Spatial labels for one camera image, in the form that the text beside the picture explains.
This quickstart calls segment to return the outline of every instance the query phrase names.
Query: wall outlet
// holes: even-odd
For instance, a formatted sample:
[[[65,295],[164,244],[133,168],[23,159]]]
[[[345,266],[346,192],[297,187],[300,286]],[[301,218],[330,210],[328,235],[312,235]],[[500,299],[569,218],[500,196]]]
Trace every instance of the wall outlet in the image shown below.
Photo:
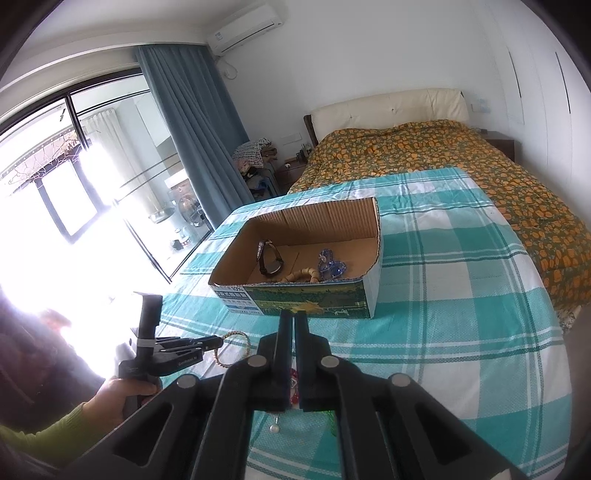
[[[299,142],[300,140],[301,140],[301,134],[299,132],[296,134],[288,135],[286,137],[281,137],[279,139],[279,141],[281,142],[281,145],[287,145],[289,143]]]

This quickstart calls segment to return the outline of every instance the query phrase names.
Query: blue curtain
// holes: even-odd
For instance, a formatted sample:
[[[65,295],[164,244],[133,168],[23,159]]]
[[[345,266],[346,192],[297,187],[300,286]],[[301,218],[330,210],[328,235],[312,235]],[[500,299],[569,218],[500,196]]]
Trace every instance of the blue curtain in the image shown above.
[[[209,50],[142,45],[136,58],[208,220],[217,228],[252,194],[231,155],[248,136]]]

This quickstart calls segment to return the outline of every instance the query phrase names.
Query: window frame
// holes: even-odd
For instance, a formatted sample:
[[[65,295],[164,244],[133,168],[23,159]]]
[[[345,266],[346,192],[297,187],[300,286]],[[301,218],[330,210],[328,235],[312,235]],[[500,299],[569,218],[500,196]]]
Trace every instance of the window frame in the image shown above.
[[[81,113],[84,113],[84,112],[76,113],[76,110],[74,108],[74,103],[72,101],[72,95],[74,95],[75,93],[83,92],[84,90],[88,90],[88,89],[97,87],[99,85],[103,85],[105,83],[110,83],[110,82],[114,82],[116,80],[121,80],[121,79],[128,78],[128,77],[134,77],[134,76],[138,76],[138,75],[142,75],[142,74],[143,73],[139,67],[132,68],[132,69],[125,69],[125,70],[120,70],[118,72],[108,73],[105,75],[94,77],[92,79],[84,80],[82,82],[76,83],[76,84],[66,87],[64,89],[60,89],[54,93],[51,93],[51,94],[33,102],[32,104],[26,106],[25,108],[18,111],[14,115],[10,116],[8,119],[4,120],[4,122],[2,122],[0,124],[0,137],[2,137],[9,130],[11,130],[14,127],[16,127],[17,125],[19,125],[22,121],[26,120],[29,116],[37,113],[39,110],[45,108],[49,104],[57,102],[59,100],[64,100],[65,104],[66,104],[66,109],[68,110],[68,113],[72,119],[72,125],[74,128],[74,131],[76,132],[76,135],[78,136],[78,139],[80,141],[79,146],[76,148],[84,149],[87,151],[90,147],[90,144],[89,144],[88,140],[86,139],[86,136],[82,130],[82,125],[80,124],[80,120],[78,118],[78,115],[80,115]],[[133,96],[133,95],[137,95],[137,93],[125,95],[125,98],[128,96]],[[112,103],[116,100],[117,99],[112,99],[106,103]],[[60,162],[59,158],[56,160],[53,160],[50,164],[48,164],[48,166],[51,164],[54,164],[54,163],[56,163],[56,165],[50,167],[49,169],[47,169],[47,166],[46,166],[46,171],[39,176],[39,184],[37,186],[38,186],[38,188],[40,187],[39,192],[40,192],[41,198],[43,199],[43,202],[44,202],[49,214],[51,215],[52,220],[56,224],[57,229],[60,231],[61,235],[66,239],[66,241],[68,241],[70,244],[73,244],[105,212],[107,212],[112,207],[117,207],[118,202],[114,201],[113,205],[110,205],[110,206],[102,203],[98,193],[96,192],[96,190],[94,189],[94,187],[92,186],[92,184],[88,180],[88,178],[85,176],[80,163],[78,161],[72,161],[72,165],[74,166],[74,169],[76,170],[78,178],[80,179],[80,182],[82,183],[82,186],[84,187],[86,193],[88,194],[91,202],[95,206],[97,213],[95,214],[95,216],[93,218],[91,218],[88,222],[86,222],[86,224],[84,224],[76,233],[74,233],[73,235],[69,234],[64,223],[59,218],[59,214],[57,213],[55,207],[53,206],[51,199],[49,198],[49,195],[47,194],[47,191],[45,190],[45,187],[43,186],[43,175],[49,173],[52,169],[56,168],[57,166],[59,166],[59,164],[63,163],[64,161],[71,161],[71,160],[62,160]],[[21,188],[24,188],[26,185],[29,185],[31,182],[35,182],[37,184],[37,179],[27,180],[19,188],[17,188],[15,190],[15,192]],[[187,262],[187,260],[189,260],[189,258],[191,258],[191,256],[193,255],[193,253],[195,252],[195,250],[199,246],[199,244],[195,245],[189,251],[189,253],[187,253],[187,255],[184,257],[184,259],[175,268],[175,270],[170,275],[168,275],[164,271],[164,269],[160,265],[160,263],[153,256],[153,254],[149,251],[149,249],[144,244],[142,239],[139,237],[139,235],[137,234],[137,232],[135,231],[133,226],[130,224],[130,222],[127,220],[127,218],[125,218],[125,216],[122,215],[122,219],[125,223],[125,226],[129,230],[129,233],[133,236],[133,238],[135,239],[135,241],[137,242],[139,247],[143,250],[144,254],[148,258],[148,260],[150,261],[152,266],[164,277],[166,282],[168,282],[169,284],[172,283],[172,277],[174,277],[178,273],[178,271],[183,267],[183,265]],[[202,242],[212,233],[212,228],[210,225],[209,225],[209,228],[210,228],[210,232],[202,239]]]
[[[20,185],[14,191],[14,193],[16,193],[19,190],[23,190],[24,188],[26,188],[29,184],[34,183],[37,188],[37,191],[39,192],[39,195],[41,196],[41,200],[43,200],[43,203],[45,204],[45,207],[47,208],[47,211],[49,212],[49,215],[51,216],[51,219],[53,220],[53,223],[56,224],[58,231],[61,233],[62,237],[70,245],[75,244],[82,237],[82,235],[84,235],[84,233],[93,225],[93,223],[95,223],[104,213],[106,213],[111,208],[110,206],[105,205],[101,201],[100,196],[96,192],[92,183],[90,183],[90,181],[88,180],[88,178],[84,174],[84,171],[82,170],[82,166],[80,165],[79,156],[78,156],[80,154],[81,150],[82,150],[82,145],[78,144],[77,146],[74,147],[73,153],[70,153],[70,152],[63,153],[62,155],[60,155],[59,157],[55,158],[54,160],[49,162],[47,165],[45,165],[42,169],[43,171],[38,171],[37,173],[35,173],[32,178],[23,182],[23,184]],[[80,180],[80,183],[82,184],[82,187],[84,188],[84,191],[86,192],[89,200],[92,202],[92,205],[96,209],[96,213],[84,225],[82,225],[75,233],[70,233],[67,230],[59,213],[57,212],[55,206],[53,205],[53,202],[51,201],[51,197],[47,193],[45,185],[43,185],[43,178],[46,175],[48,175],[48,173],[52,172],[53,170],[55,170],[56,168],[60,167],[61,165],[63,165],[64,163],[67,163],[67,162],[70,162],[72,164],[72,167],[74,168],[74,171],[76,172],[76,176]]]

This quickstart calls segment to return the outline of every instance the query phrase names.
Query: screw head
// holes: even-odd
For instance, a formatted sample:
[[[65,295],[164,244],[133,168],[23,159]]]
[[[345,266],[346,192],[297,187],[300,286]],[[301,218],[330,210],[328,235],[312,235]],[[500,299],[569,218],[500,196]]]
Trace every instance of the screw head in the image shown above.
[[[195,375],[181,375],[177,378],[177,385],[180,388],[193,388],[197,383],[197,378]]]
[[[322,357],[320,364],[326,368],[334,368],[339,364],[339,359],[332,355]]]
[[[248,358],[248,365],[251,367],[264,367],[267,364],[267,359],[262,355],[253,355]]]
[[[396,387],[407,387],[410,385],[410,377],[407,374],[394,374],[390,379]]]

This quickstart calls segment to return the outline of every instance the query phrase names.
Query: wall light switch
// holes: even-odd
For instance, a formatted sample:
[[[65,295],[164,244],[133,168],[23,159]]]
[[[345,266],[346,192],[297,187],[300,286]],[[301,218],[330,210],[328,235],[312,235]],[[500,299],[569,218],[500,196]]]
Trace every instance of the wall light switch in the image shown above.
[[[483,98],[479,99],[475,103],[471,103],[470,106],[472,107],[472,111],[474,113],[490,113],[491,107],[488,106],[488,100]]]
[[[281,145],[287,145],[289,143],[299,142],[300,140],[301,140],[301,135],[299,132],[296,134],[288,135],[286,137],[281,137],[279,139],[279,141],[281,142]]]

